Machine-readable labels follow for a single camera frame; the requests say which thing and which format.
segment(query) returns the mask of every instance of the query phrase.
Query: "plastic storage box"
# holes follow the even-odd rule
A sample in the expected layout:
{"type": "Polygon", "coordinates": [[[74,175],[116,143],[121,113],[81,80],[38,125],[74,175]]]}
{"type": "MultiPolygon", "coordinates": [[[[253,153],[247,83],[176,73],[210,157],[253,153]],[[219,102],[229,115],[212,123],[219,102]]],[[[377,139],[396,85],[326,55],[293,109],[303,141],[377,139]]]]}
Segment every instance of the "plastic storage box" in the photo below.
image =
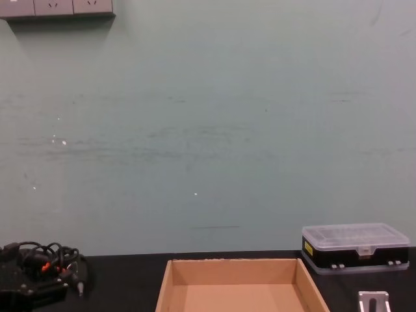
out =
{"type": "Polygon", "coordinates": [[[409,239],[387,224],[307,226],[302,254],[318,274],[405,270],[409,239]]]}

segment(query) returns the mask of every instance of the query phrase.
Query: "cardboard tray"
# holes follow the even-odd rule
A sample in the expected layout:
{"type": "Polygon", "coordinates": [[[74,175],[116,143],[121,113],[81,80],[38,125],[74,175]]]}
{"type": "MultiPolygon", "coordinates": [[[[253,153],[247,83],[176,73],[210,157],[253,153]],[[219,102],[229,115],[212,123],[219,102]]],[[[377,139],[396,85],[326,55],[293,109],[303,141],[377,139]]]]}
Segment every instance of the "cardboard tray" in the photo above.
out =
{"type": "Polygon", "coordinates": [[[329,312],[300,259],[173,260],[156,312],[329,312]]]}

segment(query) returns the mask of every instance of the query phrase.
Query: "black table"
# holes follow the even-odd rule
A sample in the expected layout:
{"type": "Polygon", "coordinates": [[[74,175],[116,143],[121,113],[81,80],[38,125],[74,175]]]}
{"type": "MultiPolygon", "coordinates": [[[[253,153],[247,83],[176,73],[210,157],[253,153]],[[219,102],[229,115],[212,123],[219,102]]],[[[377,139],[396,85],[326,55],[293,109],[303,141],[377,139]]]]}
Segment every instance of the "black table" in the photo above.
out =
{"type": "MultiPolygon", "coordinates": [[[[80,299],[68,293],[65,302],[44,307],[44,312],[154,312],[166,262],[171,259],[215,258],[295,258],[296,251],[165,253],[155,255],[117,255],[89,257],[96,272],[94,291],[80,299]]],[[[416,263],[416,248],[410,251],[416,263]]],[[[414,312],[416,303],[416,265],[406,271],[319,276],[310,268],[331,312],[357,312],[358,291],[387,291],[392,312],[414,312]]]]}

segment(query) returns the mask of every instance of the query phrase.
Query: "black cable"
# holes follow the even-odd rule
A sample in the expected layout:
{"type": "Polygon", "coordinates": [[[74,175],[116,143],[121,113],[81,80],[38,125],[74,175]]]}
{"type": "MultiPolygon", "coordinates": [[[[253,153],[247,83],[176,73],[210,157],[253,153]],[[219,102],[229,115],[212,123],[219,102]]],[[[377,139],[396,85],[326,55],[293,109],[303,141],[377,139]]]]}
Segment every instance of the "black cable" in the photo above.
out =
{"type": "Polygon", "coordinates": [[[42,249],[42,253],[47,256],[49,259],[49,266],[45,268],[43,273],[46,273],[49,269],[55,268],[59,272],[62,272],[68,266],[68,263],[72,263],[77,260],[79,257],[79,250],[77,248],[70,248],[67,246],[62,246],[57,242],[52,242],[51,244],[44,246],[38,242],[27,241],[19,243],[19,246],[33,245],[35,247],[31,248],[23,257],[22,265],[26,264],[26,261],[29,257],[33,256],[33,253],[39,249],[42,249]]]}

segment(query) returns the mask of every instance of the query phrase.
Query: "power socket panel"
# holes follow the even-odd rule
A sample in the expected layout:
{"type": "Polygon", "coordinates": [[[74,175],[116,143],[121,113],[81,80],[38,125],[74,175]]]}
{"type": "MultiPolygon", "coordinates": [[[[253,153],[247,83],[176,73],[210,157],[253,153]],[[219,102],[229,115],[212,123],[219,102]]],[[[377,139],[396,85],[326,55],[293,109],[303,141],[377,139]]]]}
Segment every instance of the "power socket panel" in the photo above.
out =
{"type": "Polygon", "coordinates": [[[34,16],[33,0],[0,0],[0,18],[34,16]]]}
{"type": "Polygon", "coordinates": [[[112,14],[112,0],[73,0],[75,14],[112,14]]]}
{"type": "Polygon", "coordinates": [[[72,0],[34,0],[36,16],[73,15],[72,0]]]}

